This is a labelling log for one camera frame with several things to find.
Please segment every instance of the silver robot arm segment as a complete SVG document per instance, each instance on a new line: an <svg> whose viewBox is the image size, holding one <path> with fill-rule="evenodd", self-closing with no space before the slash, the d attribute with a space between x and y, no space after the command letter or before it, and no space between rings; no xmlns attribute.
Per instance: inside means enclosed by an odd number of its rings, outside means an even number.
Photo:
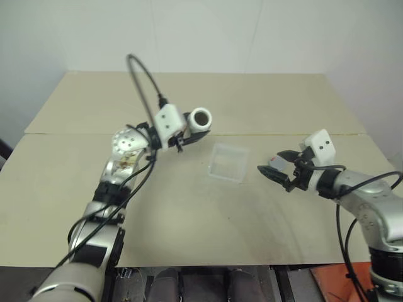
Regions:
<svg viewBox="0 0 403 302"><path fill-rule="evenodd" d="M182 114L173 104L165 104L155 117L155 127L147 123L128 126L112 139L112 154L107 161L93 200L84 211L82 222L69 238L69 251L77 247L100 223L107 219L132 192L133 175L139 171L143 155L149 161L153 150L166 150L199 141L210 129L212 116L205 108ZM125 206L62 266L57 267L30 301L101 301L105 273L118 264L125 230L121 227Z"/></svg>
<svg viewBox="0 0 403 302"><path fill-rule="evenodd" d="M403 199L395 195L381 179L349 190L373 177L349 171L343 165L333 165L336 151L325 130L317 131L305 139L301 149L301 152L278 152L279 156L295 165L295 178L292 181L286 174L270 166L258 166L258 169L288 192L296 187L313 191L323 198L333 199L353 214L361 225L369 247L372 262L370 274L379 301L401 299Z"/></svg>

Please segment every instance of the beige tabletop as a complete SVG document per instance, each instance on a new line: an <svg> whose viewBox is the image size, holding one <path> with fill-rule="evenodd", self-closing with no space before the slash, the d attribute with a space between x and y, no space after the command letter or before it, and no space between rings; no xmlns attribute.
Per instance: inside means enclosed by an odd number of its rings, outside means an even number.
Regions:
<svg viewBox="0 0 403 302"><path fill-rule="evenodd" d="M213 134L365 133L322 74L156 74L163 93L185 111L213 114ZM157 98L143 81L149 102ZM126 72L68 72L26 133L115 133L146 121Z"/></svg>
<svg viewBox="0 0 403 302"><path fill-rule="evenodd" d="M298 189L286 193L256 169L302 139L209 135L183 154L160 152L155 172L127 208L119 266L341 262L334 203ZM369 174L392 169L367 135L332 139L337 163ZM217 142L250 149L241 184L208 176ZM61 259L109 153L110 135L23 137L0 173L0 266L47 267ZM351 220L343 210L344 231ZM368 260L359 227L350 251L353 261Z"/></svg>
<svg viewBox="0 0 403 302"><path fill-rule="evenodd" d="M160 152L149 182L127 208L119 266L342 261L334 203L298 189L286 193L256 169L278 151L298 149L305 135L327 128L338 163L369 174L391 170L323 75L156 78L183 111L208 108L213 126L183 154ZM144 86L156 112L155 93L147 82ZM145 120L127 73L65 75L0 173L0 266L54 266L60 260L70 226L92 200L111 134ZM242 183L207 174L215 143L250 150ZM343 211L344 231L351 220ZM368 260L359 228L351 258Z"/></svg>

